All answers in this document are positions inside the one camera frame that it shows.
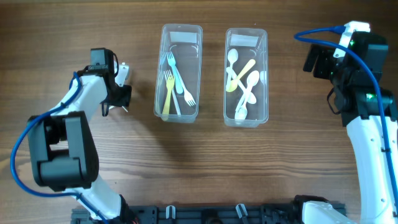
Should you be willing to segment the beige plastic fork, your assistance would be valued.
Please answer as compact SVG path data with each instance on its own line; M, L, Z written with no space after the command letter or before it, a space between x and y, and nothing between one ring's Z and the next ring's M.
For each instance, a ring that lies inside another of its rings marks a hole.
M167 121L169 118L169 112L170 112L170 99L171 99L171 94L172 94L172 90L174 88L174 84L175 84L175 77L172 74L168 74L165 76L166 79L166 89L167 89L167 94L166 94L166 98L165 98L165 103L164 103L164 107L162 110L162 120L163 121Z

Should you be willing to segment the white plastic fork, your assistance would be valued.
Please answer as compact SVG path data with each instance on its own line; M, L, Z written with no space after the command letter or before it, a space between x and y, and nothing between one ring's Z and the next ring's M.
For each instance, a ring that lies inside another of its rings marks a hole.
M169 66L172 68L172 73L175 77L176 91L178 94L182 94L183 93L182 82L180 80L179 75L177 74L175 57L171 51L167 52L167 61L168 61Z

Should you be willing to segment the white spoon with long handle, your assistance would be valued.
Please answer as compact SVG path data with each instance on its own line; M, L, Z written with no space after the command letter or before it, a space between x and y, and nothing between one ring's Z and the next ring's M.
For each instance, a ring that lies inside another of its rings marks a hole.
M253 88L255 85L257 85L258 81L259 81L259 72L258 72L257 70L251 72L251 73L248 75L248 77L247 77L247 79L246 79L246 84L247 84L246 92L245 92L245 97L246 97L246 98L245 98L244 102L243 102L241 105L239 105L239 106L237 105L237 107L236 107L236 112L239 111L239 109L243 106L243 104L245 104L245 103L248 102L249 94L252 93L251 90L252 90L252 88Z

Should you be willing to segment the white plastic spoon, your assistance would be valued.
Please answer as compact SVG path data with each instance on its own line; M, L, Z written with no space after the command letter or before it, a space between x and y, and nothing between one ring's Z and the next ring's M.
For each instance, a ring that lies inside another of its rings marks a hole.
M226 89L228 89L230 84L231 84L232 78L236 78L237 75L236 75L236 72L231 67L227 67L226 68L226 73L228 74L227 83L226 83ZM243 83L241 81L238 82L238 86L243 91L243 95L240 98L239 103L238 103L238 106L239 106L239 105L241 105L244 102L244 100L246 98L245 97L246 88L245 88L245 86L243 85ZM253 93L250 93L249 97L248 97L248 103L249 104L255 104L256 102L257 102L256 97L254 96Z
M231 49L228 52L227 59L229 62L229 67L226 69L227 71L227 82L226 82L226 90L231 86L232 78L236 75L233 70L233 64L238 60L238 51L236 49Z

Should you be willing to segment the clear thin plastic fork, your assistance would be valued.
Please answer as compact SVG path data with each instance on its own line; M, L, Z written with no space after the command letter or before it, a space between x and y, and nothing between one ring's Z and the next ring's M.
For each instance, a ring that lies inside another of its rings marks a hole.
M195 105L196 105L196 102L195 102L195 100L193 99L192 94L186 89L185 84L184 84L184 82L183 82L183 80L182 80L181 75L180 75L179 73L178 73L177 75L178 75L178 77L179 77L179 79L180 79L180 83L181 83L181 86L182 86L182 88L183 88L183 97L184 97L184 100L186 101L186 103L187 103L189 106L195 106Z

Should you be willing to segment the yellow plastic spoon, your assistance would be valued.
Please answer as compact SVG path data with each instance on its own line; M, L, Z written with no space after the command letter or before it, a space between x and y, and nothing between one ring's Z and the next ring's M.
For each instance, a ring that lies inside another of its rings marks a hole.
M242 91L245 91L246 88L244 87L241 79L250 69L252 69L255 64L256 61L254 59L250 59L238 75L232 67L227 67L226 72L230 76L230 78L228 78L227 80L226 92L233 92L235 91L235 89L237 89L237 87L240 87Z

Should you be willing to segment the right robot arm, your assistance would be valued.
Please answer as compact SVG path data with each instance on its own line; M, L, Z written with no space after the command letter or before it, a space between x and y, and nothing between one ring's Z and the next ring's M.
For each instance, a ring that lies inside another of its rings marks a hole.
M361 194L361 223L397 223L397 106L379 86L387 44L355 41L343 59L312 44L303 66L331 81L330 109L341 115L352 143Z

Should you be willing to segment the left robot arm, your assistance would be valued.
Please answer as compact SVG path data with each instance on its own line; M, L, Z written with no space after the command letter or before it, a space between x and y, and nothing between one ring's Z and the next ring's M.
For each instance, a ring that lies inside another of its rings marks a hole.
M71 196L102 223L139 223L122 195L113 191L99 175L99 157L89 120L97 107L106 117L110 107L129 106L132 88L124 84L116 54L110 49L90 51L91 61L74 72L69 91L46 113L31 116L11 154L14 180L26 192L39 197ZM34 191L24 185L16 172L16 150L29 141L30 162L36 184L52 193Z

